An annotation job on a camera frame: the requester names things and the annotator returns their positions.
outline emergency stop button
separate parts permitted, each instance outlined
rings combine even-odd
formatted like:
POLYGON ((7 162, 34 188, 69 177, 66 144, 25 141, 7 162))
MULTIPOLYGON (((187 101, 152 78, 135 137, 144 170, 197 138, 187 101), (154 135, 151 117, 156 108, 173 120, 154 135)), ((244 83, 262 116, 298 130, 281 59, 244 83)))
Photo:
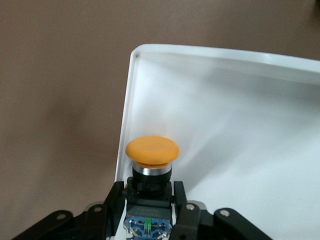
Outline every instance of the emergency stop button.
POLYGON ((180 149, 166 137, 143 136, 129 142, 125 153, 141 167, 163 168, 179 156, 180 149))

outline brown background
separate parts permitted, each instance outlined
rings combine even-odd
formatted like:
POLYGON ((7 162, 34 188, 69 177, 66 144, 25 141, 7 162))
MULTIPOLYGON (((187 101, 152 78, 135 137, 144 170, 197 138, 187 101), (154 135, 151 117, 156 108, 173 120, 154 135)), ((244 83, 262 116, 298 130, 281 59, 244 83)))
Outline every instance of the brown background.
POLYGON ((1 1, 1 239, 105 198, 130 53, 145 43, 320 60, 320 8, 315 0, 1 1))

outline white plastic surface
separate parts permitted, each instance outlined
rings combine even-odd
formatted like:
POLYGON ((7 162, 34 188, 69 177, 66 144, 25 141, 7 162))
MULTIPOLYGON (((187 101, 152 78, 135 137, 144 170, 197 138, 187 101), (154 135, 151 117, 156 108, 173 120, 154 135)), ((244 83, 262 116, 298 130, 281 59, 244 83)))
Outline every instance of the white plastic surface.
POLYGON ((180 157, 172 181, 208 211, 237 210, 275 240, 320 236, 320 62, 148 44, 132 52, 117 181, 129 141, 159 135, 180 157))

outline metal screw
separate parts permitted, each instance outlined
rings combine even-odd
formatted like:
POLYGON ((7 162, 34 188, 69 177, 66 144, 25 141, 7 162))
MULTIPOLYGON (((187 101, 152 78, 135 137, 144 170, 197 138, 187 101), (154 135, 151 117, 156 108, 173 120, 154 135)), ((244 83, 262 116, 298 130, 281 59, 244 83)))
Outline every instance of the metal screw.
POLYGON ((66 216, 67 216, 67 215, 65 215, 64 213, 60 213, 60 214, 56 217, 56 219, 57 219, 57 220, 61 220, 61 219, 64 219, 66 216))
POLYGON ((94 209, 93 209, 93 211, 94 212, 100 212, 102 210, 102 207, 100 207, 100 206, 96 206, 94 209))
POLYGON ((193 209, 195 209, 195 206, 194 205, 192 205, 192 204, 187 204, 186 206, 186 209, 188 209, 188 210, 193 210, 193 209))
POLYGON ((228 212, 227 210, 221 210, 221 211, 220 211, 220 214, 221 214, 222 216, 225 216, 225 217, 229 217, 229 216, 230 216, 230 212, 228 212))

